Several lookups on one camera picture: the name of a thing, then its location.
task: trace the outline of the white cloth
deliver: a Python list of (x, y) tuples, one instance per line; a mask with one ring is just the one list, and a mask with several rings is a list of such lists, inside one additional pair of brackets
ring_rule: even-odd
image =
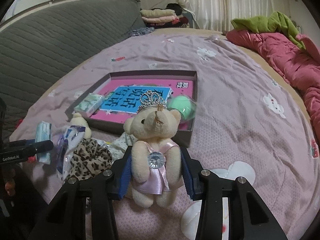
[(121, 159), (127, 150), (127, 147), (133, 145), (136, 141), (137, 138), (133, 135), (128, 135), (125, 132), (118, 139), (114, 140), (108, 146), (108, 150), (112, 156), (112, 163), (117, 159)]
[(269, 16), (274, 10), (284, 11), (285, 0), (179, 0), (193, 14), (200, 29), (229, 31), (230, 20), (257, 15)]

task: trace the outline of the folded clothes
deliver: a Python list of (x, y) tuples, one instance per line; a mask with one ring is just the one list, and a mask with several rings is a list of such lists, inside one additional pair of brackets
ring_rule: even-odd
[(141, 10), (140, 13), (141, 13), (141, 16), (146, 18), (159, 18), (164, 16), (172, 16), (175, 14), (175, 11), (170, 9), (164, 9), (164, 10), (154, 9), (154, 10)]
[(168, 3), (166, 9), (174, 10), (176, 15), (182, 14), (182, 7), (181, 7), (181, 5), (179, 5), (177, 3)]
[(187, 17), (181, 17), (181, 18), (179, 18), (179, 20), (180, 20), (180, 22), (182, 22), (182, 23), (189, 23), (189, 20), (188, 20), (188, 18)]
[(179, 19), (176, 14), (171, 16), (163, 16), (159, 18), (146, 18), (142, 16), (142, 20), (147, 23), (168, 23)]
[(188, 23), (183, 23), (181, 26), (179, 26), (178, 28), (188, 28)]
[(174, 20), (171, 22), (171, 24), (174, 25), (174, 24), (177, 24), (177, 23), (179, 23), (179, 22), (180, 22), (180, 19), (177, 18), (177, 19), (174, 19)]
[(130, 37), (133, 37), (133, 36), (143, 36), (143, 35), (149, 34), (149, 33), (154, 32), (154, 31), (155, 31), (154, 27), (151, 27), (151, 28), (142, 27), (142, 28), (139, 28), (139, 29), (136, 29), (136, 30), (132, 30), (132, 31), (129, 33), (129, 36), (130, 36)]
[(147, 27), (154, 27), (155, 29), (161, 29), (161, 28), (180, 28), (184, 23), (178, 22), (174, 24), (174, 21), (169, 23), (145, 23)]

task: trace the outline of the teddy bear arm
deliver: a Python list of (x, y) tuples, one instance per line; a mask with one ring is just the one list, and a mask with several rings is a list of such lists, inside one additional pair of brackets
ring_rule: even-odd
[(176, 184), (181, 178), (181, 156), (178, 147), (167, 151), (166, 173), (169, 185)]
[(132, 176), (138, 183), (147, 181), (150, 175), (148, 148), (142, 141), (137, 141), (131, 150)]

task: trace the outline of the pink satin dress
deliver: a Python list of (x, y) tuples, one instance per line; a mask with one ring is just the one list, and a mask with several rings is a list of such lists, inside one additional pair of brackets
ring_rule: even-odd
[[(167, 142), (164, 146), (162, 146), (160, 148), (160, 150), (155, 151), (154, 149), (152, 149), (152, 147), (148, 143), (146, 143), (146, 142), (144, 142), (144, 143), (148, 146), (148, 150), (150, 153), (159, 152), (164, 155), (165, 160), (166, 160), (165, 153), (170, 148), (179, 147), (179, 145), (177, 145), (174, 142)], [(162, 192), (164, 192), (164, 191), (171, 191), (171, 190), (175, 190), (175, 189), (182, 187), (184, 185), (182, 178), (179, 180), (179, 182), (174, 187), (169, 187), (168, 180), (167, 180), (167, 174), (166, 174), (166, 170), (165, 170), (165, 165), (166, 165), (166, 163), (164, 163), (164, 165), (159, 169), (153, 169), (153, 168), (149, 167), (150, 168), (149, 178), (143, 183), (138, 183), (135, 181), (135, 179), (133, 179), (133, 182), (132, 182), (133, 188), (141, 193), (161, 195)]]

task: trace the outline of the teddy bear ear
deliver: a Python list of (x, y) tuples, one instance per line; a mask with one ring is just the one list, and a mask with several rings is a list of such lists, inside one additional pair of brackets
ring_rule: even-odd
[(170, 113), (174, 116), (174, 118), (177, 120), (177, 122), (180, 123), (180, 120), (181, 120), (180, 112), (176, 109), (172, 109), (172, 110), (170, 110)]
[(132, 133), (130, 132), (130, 128), (131, 128), (131, 124), (132, 124), (132, 121), (133, 121), (133, 117), (131, 118), (128, 118), (127, 120), (125, 120), (124, 122), (124, 131), (128, 134), (128, 135), (131, 135)]
[(82, 115), (80, 113), (74, 113), (73, 118), (76, 118), (76, 117), (82, 117)]

